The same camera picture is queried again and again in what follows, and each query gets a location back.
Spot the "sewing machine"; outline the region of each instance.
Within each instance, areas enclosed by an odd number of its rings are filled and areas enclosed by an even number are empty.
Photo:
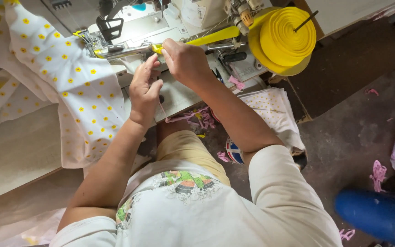
[[[211,31],[228,25],[235,25],[241,36],[246,36],[248,27],[253,23],[252,14],[262,8],[271,6],[262,0],[42,0],[20,1],[33,14],[43,16],[63,36],[77,35],[84,39],[92,57],[108,59],[117,74],[123,89],[126,112],[130,112],[128,88],[135,69],[153,53],[152,45],[160,44],[166,38],[188,42],[202,37]],[[236,90],[235,85],[228,82],[230,75],[245,81],[266,70],[255,61],[241,37],[228,40],[227,43],[204,47],[215,51],[207,55],[210,67],[220,72],[224,84]],[[248,67],[249,75],[234,75],[234,67],[228,68],[223,62],[223,51],[240,48],[245,51],[247,61],[239,64],[241,69]],[[201,99],[176,81],[168,72],[163,57],[159,56],[163,71],[160,78],[164,81],[161,95],[167,116],[182,112]],[[257,83],[260,90],[264,85]],[[159,110],[153,125],[165,118]]]

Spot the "beige shorts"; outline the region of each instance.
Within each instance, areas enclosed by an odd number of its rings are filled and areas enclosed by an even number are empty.
[[[178,131],[159,144],[156,160],[186,160],[207,169],[223,184],[231,186],[223,166],[211,156],[192,131]]]

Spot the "person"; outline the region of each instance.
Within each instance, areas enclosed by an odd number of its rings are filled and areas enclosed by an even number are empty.
[[[171,74],[211,107],[243,151],[252,202],[230,187],[186,121],[159,123],[157,161],[131,176],[162,87],[154,54],[130,84],[129,119],[75,192],[50,246],[342,246],[289,150],[218,81],[204,51],[172,39],[162,47]]]

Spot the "stack of fabric pieces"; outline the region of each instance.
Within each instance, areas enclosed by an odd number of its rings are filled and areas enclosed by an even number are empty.
[[[305,150],[284,89],[271,87],[243,94],[239,98],[261,116],[292,154]]]
[[[0,68],[0,123],[59,104],[64,168],[94,164],[128,116],[109,62],[17,0],[0,5]]]

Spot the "white fabric with yellow flowers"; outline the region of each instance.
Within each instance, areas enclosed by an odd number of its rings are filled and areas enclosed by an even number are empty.
[[[125,121],[110,64],[90,58],[80,38],[64,38],[16,0],[4,1],[0,15],[0,122],[58,103],[62,166],[89,166]]]

